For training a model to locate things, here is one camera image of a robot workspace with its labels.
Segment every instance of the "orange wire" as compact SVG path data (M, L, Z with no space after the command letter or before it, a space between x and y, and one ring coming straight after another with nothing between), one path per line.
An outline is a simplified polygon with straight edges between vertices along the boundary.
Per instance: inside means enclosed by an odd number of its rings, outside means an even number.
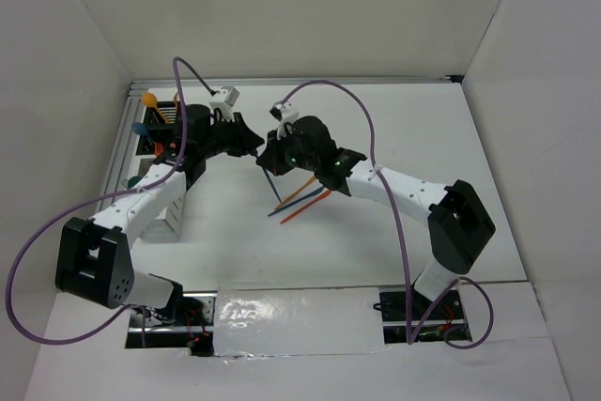
M165 151L161 143L154 144L154 156L159 157Z
M302 206L301 208L299 208L297 211L295 211L294 213L292 213L290 216L284 218L283 220L280 221L280 224L284 224L287 223L288 221L290 221L292 218L294 218L295 216L301 214L302 212L304 212L306 209L308 209L309 207L311 207L314 203L321 201L322 199L325 199L326 197L328 197L331 194L330 190L325 191L324 193L320 194L318 197L316 197L313 201L311 201L309 204L307 204L306 206Z
M179 93L176 93L176 95L173 97L173 103L176 106L176 117L177 117L177 108L179 108Z
M311 176L311 178L309 178L309 180L307 180L304 185L302 185L295 192L293 192L292 194L290 194L285 200L283 200L280 204L278 204L278 206L276 208L274 208L274 210L277 210L278 208L285 206L289 201L291 201L292 199L294 199L297 196L297 194L299 194L302 190L304 190L305 188L307 188L309 185L311 185L315 181L316 181L316 177L315 176Z

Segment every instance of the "white plastic panel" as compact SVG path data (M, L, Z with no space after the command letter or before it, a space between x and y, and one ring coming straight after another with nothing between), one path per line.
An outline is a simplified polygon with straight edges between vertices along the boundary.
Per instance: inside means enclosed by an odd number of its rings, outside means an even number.
M220 290L217 356L365 354L385 349L377 288Z
M0 11L4 286L15 255L40 225L99 194L130 80L76 0L0 0ZM54 303L59 238L53 227L17 272L17 316L34 333L44 332ZM4 307L0 331L0 397L21 400L39 346L13 329Z
M465 73L499 0L83 0L135 78Z
M508 290L503 296L509 286L486 287L498 306L500 334L507 327L519 331L523 315L538 309L532 297L516 300L519 290ZM512 300L519 304L517 309ZM46 333L72 336L88 331L110 314L98 305L59 294ZM486 312L478 310L477 314L485 317ZM127 327L128 318L123 316L88 341L44 347L26 401L80 401L82 393L88 401L196 399L200 395L256 401L306 401L308 397L364 401L383 393L416 400L569 400L553 344L546 336L518 338L514 334L512 339L486 343L473 351L431 343L396 345L360 355L226 359L188 357L173 349L124 349ZM361 342L359 334L348 333Z
M548 337L541 311L533 308L538 303L531 284L484 285L484 290L495 309L495 323L488 336L489 342ZM461 285L459 293L470 324L471 336L477 340L488 327L485 299L473 285Z
M502 0L464 82L575 401L601 392L600 23L601 0Z

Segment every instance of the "white table surface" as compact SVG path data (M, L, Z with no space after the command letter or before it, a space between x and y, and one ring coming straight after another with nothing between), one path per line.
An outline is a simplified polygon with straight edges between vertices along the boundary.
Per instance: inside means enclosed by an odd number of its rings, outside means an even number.
M349 85L367 105L377 134L380 164L434 182L471 183L497 226L474 265L477 281L520 281L526 276L509 224L457 84ZM292 88L237 85L236 108L261 136L277 122L271 105ZM171 100L174 87L153 89ZM186 88L187 102L208 103L202 88ZM359 107L329 86L310 86L293 98L302 116L316 115L338 146L368 151L368 129ZM310 173L294 170L274 179L282 197ZM132 249L137 270L177 280L186 290L252 287L324 287L403 284L398 240L389 208L333 193L285 225L268 218L277 205L251 157L219 156L186 194L181 241ZM404 221L411 272L431 257L427 230Z
M376 353L195 358L176 349L124 349L128 318L122 316L84 342L41 347L25 399L568 401L530 284L485 288L496 308L496 325L489 340L471 351L418 343L392 345ZM475 293L473 288L461 288L468 322L477 334L487 317ZM89 331L111 313L59 294L46 336ZM298 327L302 318L291 315L288 321L290 327ZM354 329L347 333L362 340ZM309 343L309 327L306 334L302 339Z

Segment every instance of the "blue wire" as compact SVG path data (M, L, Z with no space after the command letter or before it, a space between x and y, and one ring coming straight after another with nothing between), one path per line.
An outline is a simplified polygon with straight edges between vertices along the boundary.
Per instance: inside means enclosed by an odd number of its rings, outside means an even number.
M296 201L292 201L292 202L290 202L289 204L286 204L286 205L285 205L285 206L283 206L283 207L277 208L276 210L274 210L272 213L270 213L270 214L269 214L269 215L267 215L267 216L273 216L273 215L275 215L276 213L279 213L279 212L281 212L282 210L286 210L288 207L292 207L292 206L295 206L295 205L297 205L299 202L302 202L302 201L304 201L305 199L309 199L310 197L317 196L318 194L320 194L321 192L323 192L323 190L324 190L324 187L323 187L323 186L321 186L321 187L319 187L318 189L316 189L316 190L314 190L314 191L310 192L309 194L306 194L305 196L303 196L303 197L300 197L300 198L299 198L299 199L297 199Z
M278 193L277 188L275 188L275 185L273 184L273 180L271 180L270 173L268 173L267 169L265 169L263 167L261 167L261 169L263 170L263 174L265 174L265 177L267 178L267 182L270 183L270 187L271 187L271 190L273 191L273 194L275 194L275 197L278 198L278 202L281 203L282 198L280 197L280 194Z

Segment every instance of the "white wall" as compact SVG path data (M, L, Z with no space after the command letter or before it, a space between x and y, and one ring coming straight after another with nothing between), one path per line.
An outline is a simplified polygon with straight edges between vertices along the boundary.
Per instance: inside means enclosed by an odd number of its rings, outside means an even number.
M502 0L464 82L575 399L598 399L601 0Z
M134 78L465 73L499 0L84 0Z
M51 214L98 194L126 78L75 0L0 0L0 280ZM18 315L45 329L54 302L59 228L18 273ZM0 313L0 397L23 399L39 347Z

